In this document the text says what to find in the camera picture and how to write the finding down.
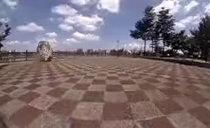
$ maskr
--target blue sky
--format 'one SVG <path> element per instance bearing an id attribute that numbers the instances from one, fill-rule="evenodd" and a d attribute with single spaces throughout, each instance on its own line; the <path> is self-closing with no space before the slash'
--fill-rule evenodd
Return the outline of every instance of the blue sky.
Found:
<path id="1" fill-rule="evenodd" d="M 210 0 L 0 0 L 0 20 L 12 33 L 5 49 L 34 51 L 40 40 L 54 50 L 140 48 L 129 30 L 143 16 L 147 5 L 170 9 L 176 31 L 195 28 L 210 15 Z"/>

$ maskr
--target checkered pavement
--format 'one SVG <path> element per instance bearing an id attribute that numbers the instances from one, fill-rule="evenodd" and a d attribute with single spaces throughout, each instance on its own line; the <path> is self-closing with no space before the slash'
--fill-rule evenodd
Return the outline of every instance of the checkered pavement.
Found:
<path id="1" fill-rule="evenodd" d="M 9 128 L 210 128 L 210 69 L 132 58 L 13 63 L 0 71 Z"/>

